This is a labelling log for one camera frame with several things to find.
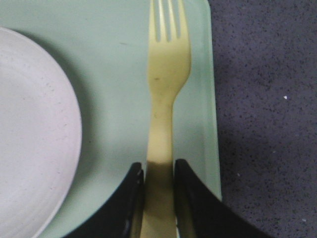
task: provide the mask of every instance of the fork handle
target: fork handle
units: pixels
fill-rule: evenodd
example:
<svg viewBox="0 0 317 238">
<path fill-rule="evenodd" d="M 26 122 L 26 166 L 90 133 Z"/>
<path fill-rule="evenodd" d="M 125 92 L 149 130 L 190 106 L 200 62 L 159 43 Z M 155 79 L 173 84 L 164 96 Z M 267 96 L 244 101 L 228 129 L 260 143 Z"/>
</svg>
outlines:
<svg viewBox="0 0 317 238">
<path fill-rule="evenodd" d="M 176 238 L 172 107 L 152 101 L 141 238 Z"/>
</svg>

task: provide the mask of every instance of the plastic utensil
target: plastic utensil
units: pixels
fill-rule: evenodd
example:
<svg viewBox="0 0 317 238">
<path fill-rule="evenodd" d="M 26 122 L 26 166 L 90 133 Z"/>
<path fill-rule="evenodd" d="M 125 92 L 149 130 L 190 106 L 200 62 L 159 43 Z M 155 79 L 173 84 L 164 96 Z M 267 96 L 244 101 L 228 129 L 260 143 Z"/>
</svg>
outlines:
<svg viewBox="0 0 317 238">
<path fill-rule="evenodd" d="M 191 49 L 183 1 L 178 1 L 178 30 L 175 6 L 172 0 L 167 3 L 169 31 L 162 0 L 158 0 L 159 26 L 157 5 L 154 0 L 150 5 L 148 82 L 152 111 L 141 238 L 176 237 L 172 111 L 175 98 L 190 73 Z"/>
</svg>

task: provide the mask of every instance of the green surface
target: green surface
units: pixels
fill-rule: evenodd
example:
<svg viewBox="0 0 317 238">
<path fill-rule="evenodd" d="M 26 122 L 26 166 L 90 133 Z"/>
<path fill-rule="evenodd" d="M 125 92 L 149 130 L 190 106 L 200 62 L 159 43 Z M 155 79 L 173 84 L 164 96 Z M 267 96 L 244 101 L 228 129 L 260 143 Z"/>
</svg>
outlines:
<svg viewBox="0 0 317 238">
<path fill-rule="evenodd" d="M 205 0 L 186 0 L 185 7 L 192 72 L 174 107 L 174 157 L 187 159 L 221 197 L 210 9 Z M 41 238 L 59 238 L 76 228 L 109 198 L 131 163 L 145 167 L 148 9 L 147 0 L 0 1 L 0 25 L 31 38 L 55 58 L 82 114 L 78 171 Z"/>
</svg>

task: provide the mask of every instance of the black plastic piece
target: black plastic piece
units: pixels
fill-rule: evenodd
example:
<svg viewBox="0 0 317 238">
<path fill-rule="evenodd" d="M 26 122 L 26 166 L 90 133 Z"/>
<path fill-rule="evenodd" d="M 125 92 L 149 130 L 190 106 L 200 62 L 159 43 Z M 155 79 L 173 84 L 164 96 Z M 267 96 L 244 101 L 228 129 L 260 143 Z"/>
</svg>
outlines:
<svg viewBox="0 0 317 238">
<path fill-rule="evenodd" d="M 141 163 L 133 163 L 109 200 L 65 238 L 139 238 L 143 193 Z"/>
<path fill-rule="evenodd" d="M 175 208 L 182 238 L 272 238 L 220 202 L 183 159 L 175 163 Z"/>
</svg>

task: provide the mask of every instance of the countertop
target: countertop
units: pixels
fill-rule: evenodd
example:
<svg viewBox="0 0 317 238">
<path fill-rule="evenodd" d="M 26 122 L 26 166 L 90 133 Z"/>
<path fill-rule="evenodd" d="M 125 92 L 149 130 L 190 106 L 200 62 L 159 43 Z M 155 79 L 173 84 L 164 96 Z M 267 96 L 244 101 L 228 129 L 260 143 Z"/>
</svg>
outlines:
<svg viewBox="0 0 317 238">
<path fill-rule="evenodd" d="M 223 202 L 317 237 L 317 1 L 209 0 Z"/>
</svg>

